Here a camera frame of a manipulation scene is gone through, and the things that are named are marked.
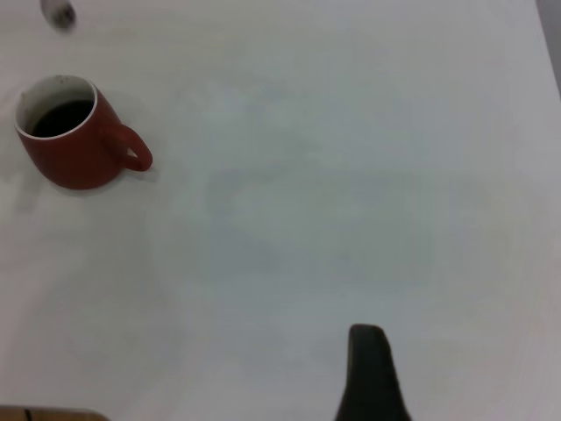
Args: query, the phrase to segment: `coffee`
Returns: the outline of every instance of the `coffee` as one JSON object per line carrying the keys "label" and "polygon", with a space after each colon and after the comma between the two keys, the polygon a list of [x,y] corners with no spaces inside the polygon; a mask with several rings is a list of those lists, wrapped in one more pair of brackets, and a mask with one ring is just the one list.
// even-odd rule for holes
{"label": "coffee", "polygon": [[94,102],[90,100],[77,100],[64,103],[49,110],[33,127],[32,136],[50,138],[66,133],[80,125],[91,110]]}

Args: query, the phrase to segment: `mug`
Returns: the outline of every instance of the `mug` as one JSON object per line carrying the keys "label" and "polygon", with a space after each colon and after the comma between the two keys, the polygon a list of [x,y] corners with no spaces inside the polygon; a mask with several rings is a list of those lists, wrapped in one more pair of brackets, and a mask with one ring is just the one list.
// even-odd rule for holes
{"label": "mug", "polygon": [[[33,135],[49,111],[83,101],[91,102],[92,108],[75,127],[49,137]],[[56,75],[32,85],[16,109],[16,131],[39,171],[67,189],[93,189],[113,180],[124,168],[146,171],[152,165],[144,141],[121,124],[96,85],[81,77]]]}

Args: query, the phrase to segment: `black object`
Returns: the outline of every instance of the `black object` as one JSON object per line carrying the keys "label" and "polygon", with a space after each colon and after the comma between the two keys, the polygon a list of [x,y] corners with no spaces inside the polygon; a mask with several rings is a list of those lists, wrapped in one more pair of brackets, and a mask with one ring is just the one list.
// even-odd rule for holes
{"label": "black object", "polygon": [[48,111],[33,127],[32,136],[50,138],[66,133],[84,121],[94,108],[89,100],[71,101]]}
{"label": "black object", "polygon": [[76,25],[76,12],[68,0],[40,0],[46,21],[55,29],[68,32]]}
{"label": "black object", "polygon": [[411,421],[395,372],[392,350],[378,326],[349,331],[347,383],[336,421]]}

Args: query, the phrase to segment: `white surface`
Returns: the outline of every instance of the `white surface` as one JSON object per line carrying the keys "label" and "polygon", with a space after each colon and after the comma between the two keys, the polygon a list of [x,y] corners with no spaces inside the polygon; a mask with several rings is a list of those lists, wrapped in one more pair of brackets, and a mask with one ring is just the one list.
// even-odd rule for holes
{"label": "white surface", "polygon": [[[416,420],[559,420],[561,106],[523,0],[39,2],[0,13],[0,399],[329,420],[352,323]],[[12,126],[90,78],[146,175],[57,189]]]}

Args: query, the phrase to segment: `mug handle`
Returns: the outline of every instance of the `mug handle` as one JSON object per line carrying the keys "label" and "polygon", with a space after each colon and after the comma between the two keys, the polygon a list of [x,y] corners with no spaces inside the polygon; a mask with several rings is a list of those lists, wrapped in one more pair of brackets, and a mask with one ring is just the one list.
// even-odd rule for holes
{"label": "mug handle", "polygon": [[138,134],[126,125],[104,125],[101,135],[106,139],[130,148],[137,156],[121,156],[123,166],[132,171],[146,171],[152,165],[150,149]]}

